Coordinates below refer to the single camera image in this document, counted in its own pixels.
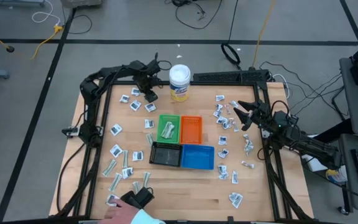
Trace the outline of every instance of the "light blue sleeve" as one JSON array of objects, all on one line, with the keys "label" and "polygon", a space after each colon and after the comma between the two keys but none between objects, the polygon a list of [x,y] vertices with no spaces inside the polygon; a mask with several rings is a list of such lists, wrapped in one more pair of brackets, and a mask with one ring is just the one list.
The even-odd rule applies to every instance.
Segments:
[{"label": "light blue sleeve", "polygon": [[131,224],[165,224],[165,222],[152,218],[142,209],[137,212]]}]

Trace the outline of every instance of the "gray floor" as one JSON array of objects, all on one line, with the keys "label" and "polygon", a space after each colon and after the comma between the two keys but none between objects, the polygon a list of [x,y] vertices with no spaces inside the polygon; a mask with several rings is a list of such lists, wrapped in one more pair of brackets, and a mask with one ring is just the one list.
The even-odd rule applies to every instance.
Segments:
[{"label": "gray floor", "polygon": [[[60,1],[51,0],[54,14],[62,17]],[[270,1],[240,1],[232,39],[256,40]],[[346,0],[358,26],[358,0]],[[217,0],[200,1],[209,19],[218,5]],[[87,34],[69,35],[69,39],[103,40],[149,40],[149,39],[226,39],[229,35],[234,0],[224,0],[215,20],[204,30],[193,30],[179,24],[175,19],[175,8],[161,0],[117,0],[105,1],[102,7],[79,10],[76,15],[86,14],[93,20],[93,28]],[[19,7],[9,9],[0,6],[0,38],[45,39],[56,23],[49,18],[42,24],[31,21],[36,11],[49,8]],[[187,22],[202,26],[205,21],[195,18],[195,7],[180,9],[179,15]],[[71,31],[78,32],[88,27],[88,21],[76,19]],[[311,40],[311,41],[356,41],[352,28],[339,0],[282,0],[277,1],[263,40]],[[0,79],[0,202],[34,113],[42,85],[49,70],[57,45],[45,44],[35,60],[23,55],[32,55],[35,44],[13,44],[20,54],[8,54],[0,46],[0,68],[9,70],[11,78]],[[234,45],[242,66],[252,63],[254,45]],[[263,61],[282,63],[299,74],[301,79],[317,88],[339,73],[339,59],[352,55],[358,47],[323,46],[260,46],[257,66]],[[68,126],[73,116],[79,84],[88,74],[101,67],[111,67],[132,60],[149,62],[154,53],[172,64],[188,65],[193,73],[230,71],[235,68],[224,58],[219,45],[203,44],[132,44],[98,45],[65,44],[47,99],[39,118],[27,158],[24,162],[17,186],[7,210],[5,221],[42,218],[48,215],[50,203],[62,162],[66,139],[60,130]],[[282,74],[288,82],[302,85],[296,77],[280,67],[264,65],[273,74]],[[167,72],[160,78],[166,80]],[[327,89],[342,86],[341,79]],[[311,90],[302,85],[307,93]],[[290,85],[290,106],[303,99],[301,90]],[[330,102],[331,95],[325,98]],[[292,109],[297,113],[309,100]],[[344,93],[337,98],[339,107],[347,111]],[[314,100],[298,114],[300,128],[308,133],[320,133],[340,122],[339,116],[321,99]],[[342,205],[341,191],[335,186],[306,174],[311,203],[316,218],[327,222],[356,223],[358,211],[348,217],[338,214],[336,207]]]}]

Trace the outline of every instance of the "black floor line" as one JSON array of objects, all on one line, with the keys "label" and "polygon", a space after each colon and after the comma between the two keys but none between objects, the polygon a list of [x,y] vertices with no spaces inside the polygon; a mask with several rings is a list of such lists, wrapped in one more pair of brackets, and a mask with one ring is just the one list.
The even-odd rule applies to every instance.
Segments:
[{"label": "black floor line", "polygon": [[31,118],[29,128],[25,134],[22,147],[21,147],[19,155],[16,159],[16,163],[13,168],[11,177],[9,178],[9,182],[6,186],[4,196],[2,197],[2,200],[0,203],[0,222],[3,222],[5,214],[6,214],[6,210],[9,206],[9,202],[11,201],[13,191],[15,189],[17,180],[18,180],[20,172],[22,170],[22,166],[23,166],[25,157],[27,155],[27,151],[29,150],[32,136],[34,135],[35,127],[37,126],[42,108],[44,107],[45,99],[47,97],[47,93],[49,91],[49,87],[52,82],[53,75],[55,73],[59,58],[62,54],[63,46],[65,44],[65,40],[67,38],[68,31],[70,30],[70,26],[71,26],[71,22],[72,22],[72,18],[74,16],[74,14],[75,14],[75,9],[72,10],[72,12],[70,14],[70,18],[69,18],[68,22],[66,23],[66,29],[63,31],[62,38],[59,41],[59,45],[57,47],[55,56],[53,57],[52,64],[50,65],[48,75],[45,79],[44,86],[42,87],[42,91],[41,91],[40,97],[38,99],[37,106],[35,107],[34,114]]},{"label": "black floor line", "polygon": [[[42,39],[1,39],[7,44],[39,44]],[[48,41],[48,44],[59,44],[59,39]],[[227,40],[98,40],[67,39],[65,44],[221,44]],[[230,44],[256,45],[257,40],[230,40]],[[356,46],[358,41],[312,41],[312,40],[262,40],[260,45],[282,46]]]},{"label": "black floor line", "polygon": [[345,11],[347,20],[351,24],[352,30],[354,32],[354,35],[356,35],[356,38],[358,40],[358,27],[357,27],[357,24],[356,24],[353,16],[352,16],[352,13],[351,13],[349,7],[347,6],[345,0],[339,0],[339,2],[341,2],[341,5],[342,5],[343,10]]}]

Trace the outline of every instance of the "wooden table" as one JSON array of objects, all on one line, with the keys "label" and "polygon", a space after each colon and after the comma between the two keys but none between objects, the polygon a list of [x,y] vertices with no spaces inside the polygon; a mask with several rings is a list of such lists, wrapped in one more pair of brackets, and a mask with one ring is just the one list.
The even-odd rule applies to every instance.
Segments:
[{"label": "wooden table", "polygon": [[[129,102],[132,102],[134,99],[142,102],[141,108],[136,112],[129,108],[129,103],[119,102],[121,95],[131,94],[132,87],[130,85],[114,85],[112,89],[91,218],[102,219],[104,217],[108,209],[108,206],[105,204],[106,198],[111,193],[108,188],[114,180],[115,173],[122,173],[123,156],[120,155],[116,159],[118,161],[117,166],[110,173],[110,176],[105,177],[101,174],[108,166],[109,161],[113,159],[109,150],[113,145],[118,144],[123,150],[129,151],[129,166],[134,168],[134,174],[126,180],[122,179],[114,194],[121,196],[132,190],[132,183],[134,181],[139,181],[142,184],[144,172],[151,172],[149,187],[154,189],[155,199],[146,206],[145,210],[155,218],[161,220],[223,221],[227,220],[228,216],[233,216],[236,221],[273,221],[265,163],[257,158],[257,151],[262,147],[257,126],[253,124],[247,132],[239,131],[235,133],[233,128],[223,130],[221,125],[216,124],[216,118],[213,116],[216,104],[215,95],[225,95],[226,99],[220,103],[229,103],[231,100],[253,102],[255,99],[252,87],[191,86],[189,99],[182,103],[177,103],[170,99],[168,86],[164,86],[162,89],[154,88],[153,90],[158,95],[158,100],[155,102],[157,110],[151,113],[148,113],[144,108],[147,102],[143,96],[135,97],[131,95]],[[282,83],[268,83],[268,93],[272,103],[276,100],[286,101]],[[285,107],[281,104],[276,104],[275,110],[285,111]],[[82,111],[83,99],[80,96],[75,109],[73,124],[76,123]],[[227,180],[219,180],[217,169],[193,170],[149,164],[150,146],[145,135],[152,133],[154,139],[156,139],[158,116],[160,114],[201,115],[203,117],[204,130],[203,144],[215,147],[215,166],[219,164],[227,165],[229,178]],[[239,118],[233,110],[230,115],[227,115],[225,108],[223,108],[223,116],[233,117],[236,123],[239,124],[239,128],[241,128]],[[156,127],[145,129],[144,119],[154,120]],[[109,130],[116,123],[123,130],[114,137]],[[245,139],[243,134],[248,134],[254,143],[254,151],[252,151],[250,156],[246,156],[244,152]],[[229,154],[225,159],[221,159],[218,156],[218,152],[223,149],[218,144],[219,135],[227,136],[227,146],[225,148],[229,150]],[[81,144],[82,142],[79,138],[68,140],[62,165]],[[132,162],[132,152],[140,150],[144,151],[145,159],[143,161]],[[77,188],[84,151],[82,150],[69,163],[64,173],[60,196],[61,207]],[[299,155],[285,149],[281,150],[280,153],[287,189],[306,214],[312,217],[313,212]],[[244,167],[241,165],[241,161],[255,164],[255,169]],[[233,170],[238,172],[239,184],[231,183]],[[234,208],[229,200],[229,194],[232,192],[237,192],[244,196],[238,209]],[[280,214],[281,217],[284,217],[282,196],[278,190],[277,192],[281,208]],[[86,190],[83,194],[82,213],[85,210],[87,193]],[[57,212],[55,199],[56,193],[53,198],[50,214]]]}]

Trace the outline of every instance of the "desk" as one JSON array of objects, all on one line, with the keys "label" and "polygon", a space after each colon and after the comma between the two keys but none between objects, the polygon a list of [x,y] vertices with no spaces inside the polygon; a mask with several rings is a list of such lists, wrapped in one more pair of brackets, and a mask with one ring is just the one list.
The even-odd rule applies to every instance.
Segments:
[{"label": "desk", "polygon": [[[346,163],[346,174],[348,179],[346,185],[350,190],[358,193],[358,175],[351,154],[352,149],[358,149],[358,136],[353,136],[351,134],[341,135],[341,138],[339,139],[339,147],[341,148]],[[348,194],[348,196],[350,204],[358,209],[358,197],[353,194]]]},{"label": "desk", "polygon": [[[233,129],[223,130],[220,125],[216,124],[216,118],[213,116],[216,104],[215,95],[225,95],[226,99],[221,103],[229,103],[231,100],[251,102],[255,101],[252,87],[193,85],[191,86],[189,99],[182,103],[177,103],[170,99],[168,86],[164,86],[162,89],[154,88],[153,90],[158,95],[158,100],[155,102],[157,110],[151,113],[148,113],[144,108],[147,102],[143,96],[134,97],[131,95],[130,102],[137,99],[142,103],[141,108],[136,112],[129,108],[129,104],[119,102],[121,95],[130,95],[132,87],[132,85],[114,85],[112,88],[91,218],[103,218],[108,209],[105,204],[106,198],[110,194],[108,188],[113,182],[115,173],[122,170],[123,157],[119,156],[116,159],[118,161],[117,166],[109,177],[104,177],[101,172],[113,158],[109,152],[110,148],[118,144],[123,150],[129,151],[129,158],[132,157],[133,151],[143,150],[145,159],[138,162],[132,162],[132,159],[129,159],[129,166],[134,168],[134,175],[127,180],[121,180],[114,194],[121,196],[132,190],[134,181],[143,183],[144,172],[151,172],[148,186],[154,189],[155,199],[146,206],[145,210],[155,218],[161,220],[223,221],[227,220],[228,216],[233,216],[237,221],[273,221],[265,163],[257,158],[257,151],[262,145],[257,126],[253,124],[247,132],[240,131],[235,133]],[[271,102],[276,100],[286,101],[282,83],[268,83],[268,93]],[[275,110],[285,110],[285,107],[277,104]],[[75,109],[73,124],[76,123],[82,112],[83,99],[80,96]],[[203,117],[203,144],[215,147],[215,166],[218,164],[227,165],[230,178],[219,180],[217,169],[191,170],[149,164],[150,146],[145,135],[151,132],[155,139],[157,127],[145,129],[144,119],[152,119],[158,125],[158,116],[163,113],[201,115]],[[223,111],[223,115],[227,116],[226,110]],[[233,110],[231,116],[240,125],[239,119]],[[113,137],[109,132],[109,128],[116,123],[120,124],[123,130]],[[254,143],[254,151],[249,157],[244,152],[245,141],[243,134],[248,134]],[[217,153],[223,149],[222,146],[218,145],[219,135],[227,136],[227,146],[225,148],[229,150],[229,154],[225,159],[217,156]],[[82,142],[79,138],[68,140],[62,164],[81,144]],[[313,212],[299,155],[287,150],[281,150],[280,154],[288,191],[305,213],[312,217]],[[61,207],[77,188],[83,156],[84,150],[69,163],[64,173],[60,197]],[[241,165],[242,160],[255,164],[255,169],[249,169]],[[236,170],[239,174],[239,184],[231,183],[233,170]],[[244,196],[238,209],[231,205],[228,198],[231,192],[237,192]],[[83,202],[87,197],[88,191],[85,190]],[[281,195],[278,194],[277,198],[280,201]],[[57,212],[55,199],[56,192],[50,214]],[[85,210],[85,203],[82,204],[80,214],[83,214]],[[284,217],[282,210],[280,209],[280,214],[281,217]]]},{"label": "desk", "polygon": [[358,134],[358,85],[354,82],[350,71],[353,66],[352,60],[341,58],[339,64],[341,66],[350,118],[315,137],[315,139],[322,142],[337,140],[341,134]]}]

